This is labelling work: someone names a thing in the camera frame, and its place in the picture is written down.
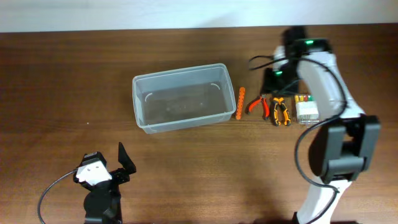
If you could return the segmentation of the clear plastic storage container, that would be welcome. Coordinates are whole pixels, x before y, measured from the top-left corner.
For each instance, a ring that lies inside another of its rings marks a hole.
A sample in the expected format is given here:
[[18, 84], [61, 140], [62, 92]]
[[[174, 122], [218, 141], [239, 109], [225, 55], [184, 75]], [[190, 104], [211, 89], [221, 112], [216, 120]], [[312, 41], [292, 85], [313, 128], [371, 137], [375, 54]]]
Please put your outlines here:
[[222, 63], [138, 75], [132, 102], [136, 123], [147, 134], [225, 122], [237, 108]]

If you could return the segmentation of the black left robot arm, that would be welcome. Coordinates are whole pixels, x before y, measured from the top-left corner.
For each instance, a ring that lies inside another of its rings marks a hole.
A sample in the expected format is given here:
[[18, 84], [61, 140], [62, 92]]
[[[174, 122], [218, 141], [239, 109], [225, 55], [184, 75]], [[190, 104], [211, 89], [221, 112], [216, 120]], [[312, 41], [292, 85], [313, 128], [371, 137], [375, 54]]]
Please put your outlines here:
[[77, 167], [73, 181], [89, 190], [83, 202], [85, 223], [123, 222], [119, 186], [130, 181], [136, 166], [121, 142], [118, 144], [118, 162], [121, 168], [108, 171], [102, 153], [94, 152], [85, 154]]

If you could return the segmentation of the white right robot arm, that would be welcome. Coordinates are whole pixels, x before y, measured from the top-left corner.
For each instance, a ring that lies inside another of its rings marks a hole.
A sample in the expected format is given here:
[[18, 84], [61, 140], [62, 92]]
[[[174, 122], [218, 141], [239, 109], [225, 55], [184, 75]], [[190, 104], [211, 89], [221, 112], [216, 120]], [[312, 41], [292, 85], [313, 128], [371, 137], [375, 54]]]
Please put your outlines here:
[[294, 147], [296, 168], [310, 187], [292, 223], [330, 223], [345, 190], [369, 169], [381, 124], [351, 96], [327, 39], [311, 39], [304, 26], [292, 26], [269, 59], [262, 93], [293, 95], [303, 81], [319, 112]]

